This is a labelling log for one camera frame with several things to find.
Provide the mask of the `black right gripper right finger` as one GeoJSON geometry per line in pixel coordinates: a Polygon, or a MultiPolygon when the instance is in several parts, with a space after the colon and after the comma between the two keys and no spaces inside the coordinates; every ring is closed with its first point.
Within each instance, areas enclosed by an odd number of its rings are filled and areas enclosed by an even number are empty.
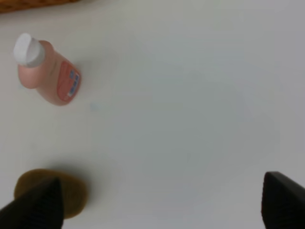
{"type": "Polygon", "coordinates": [[[305,188],[280,172],[266,172],[261,215],[266,229],[303,229],[305,188]]]}

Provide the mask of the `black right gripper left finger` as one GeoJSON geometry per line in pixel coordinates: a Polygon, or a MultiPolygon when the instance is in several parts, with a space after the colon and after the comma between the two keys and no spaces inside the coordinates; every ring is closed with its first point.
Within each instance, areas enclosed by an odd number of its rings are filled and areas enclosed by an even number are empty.
{"type": "Polygon", "coordinates": [[[61,229],[64,207],[61,183],[48,178],[0,210],[2,229],[61,229]]]}

